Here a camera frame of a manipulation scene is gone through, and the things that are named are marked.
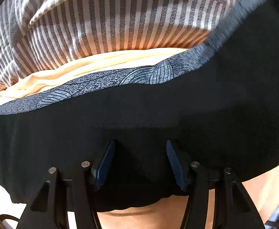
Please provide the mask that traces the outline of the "grey striped duvet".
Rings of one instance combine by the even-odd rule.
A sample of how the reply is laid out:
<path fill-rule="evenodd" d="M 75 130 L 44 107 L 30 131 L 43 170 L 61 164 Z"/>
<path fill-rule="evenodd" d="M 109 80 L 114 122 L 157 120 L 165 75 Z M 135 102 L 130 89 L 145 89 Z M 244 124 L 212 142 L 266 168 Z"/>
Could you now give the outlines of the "grey striped duvet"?
<path fill-rule="evenodd" d="M 237 0 L 3 0 L 0 91 L 90 55 L 201 44 Z"/>

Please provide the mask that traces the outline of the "peach blanket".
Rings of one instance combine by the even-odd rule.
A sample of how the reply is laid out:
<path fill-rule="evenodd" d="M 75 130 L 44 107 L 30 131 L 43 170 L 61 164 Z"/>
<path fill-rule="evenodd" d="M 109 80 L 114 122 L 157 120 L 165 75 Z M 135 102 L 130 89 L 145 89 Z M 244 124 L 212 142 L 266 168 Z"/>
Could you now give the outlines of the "peach blanket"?
<path fill-rule="evenodd" d="M 89 73 L 131 67 L 154 66 L 166 57 L 182 53 L 180 48 L 125 50 L 102 53 L 64 64 L 55 70 L 35 72 L 7 90 L 0 91 L 0 106 L 25 96 L 41 93 Z M 279 205 L 279 166 L 244 183 L 253 202 L 266 222 Z M 101 224 L 106 228 L 178 228 L 186 199 L 176 196 L 147 208 L 128 208 L 103 212 Z"/>

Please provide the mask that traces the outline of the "black pants with blue trim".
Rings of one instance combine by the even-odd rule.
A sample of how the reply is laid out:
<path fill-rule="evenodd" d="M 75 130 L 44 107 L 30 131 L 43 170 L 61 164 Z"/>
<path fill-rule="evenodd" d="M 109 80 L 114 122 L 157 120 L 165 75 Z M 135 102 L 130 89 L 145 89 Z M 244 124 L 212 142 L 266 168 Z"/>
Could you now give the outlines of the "black pants with blue trim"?
<path fill-rule="evenodd" d="M 241 180 L 279 164 L 279 0 L 239 0 L 207 41 L 154 66 L 102 71 L 0 107 L 0 185 L 27 203 L 55 166 L 117 150 L 99 211 L 182 194 L 184 168 L 230 167 Z"/>

